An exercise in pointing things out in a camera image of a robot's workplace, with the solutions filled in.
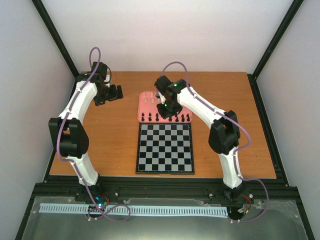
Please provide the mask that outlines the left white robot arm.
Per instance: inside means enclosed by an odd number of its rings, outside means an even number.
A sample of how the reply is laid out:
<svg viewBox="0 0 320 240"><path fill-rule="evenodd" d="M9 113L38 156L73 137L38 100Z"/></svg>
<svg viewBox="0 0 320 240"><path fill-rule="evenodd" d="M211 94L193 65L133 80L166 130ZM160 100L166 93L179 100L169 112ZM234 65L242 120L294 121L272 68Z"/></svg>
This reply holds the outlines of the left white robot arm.
<svg viewBox="0 0 320 240"><path fill-rule="evenodd" d="M104 188L97 184L99 174L89 158L89 137L83 121L91 102L101 106L106 101L123 98L120 85L111 84L112 75L95 73L89 82L90 72L82 72L75 91L62 113L48 122L52 145L62 162L69 162L78 176L81 185L89 186L86 195L92 201L103 198Z"/></svg>

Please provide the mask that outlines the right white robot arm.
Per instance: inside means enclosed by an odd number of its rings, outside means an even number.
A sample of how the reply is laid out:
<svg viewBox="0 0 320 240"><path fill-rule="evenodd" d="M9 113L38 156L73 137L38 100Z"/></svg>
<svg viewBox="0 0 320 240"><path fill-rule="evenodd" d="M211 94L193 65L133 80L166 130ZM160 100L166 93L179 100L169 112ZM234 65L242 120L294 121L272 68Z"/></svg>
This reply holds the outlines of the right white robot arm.
<svg viewBox="0 0 320 240"><path fill-rule="evenodd" d="M245 189L238 153L235 152L240 139L236 113L232 110L226 112L209 103L183 79L172 82L163 75L156 80L154 86L161 101L156 107L163 119L177 115L183 108L187 108L208 126L208 144L218 154L222 167L224 198L229 203L236 202Z"/></svg>

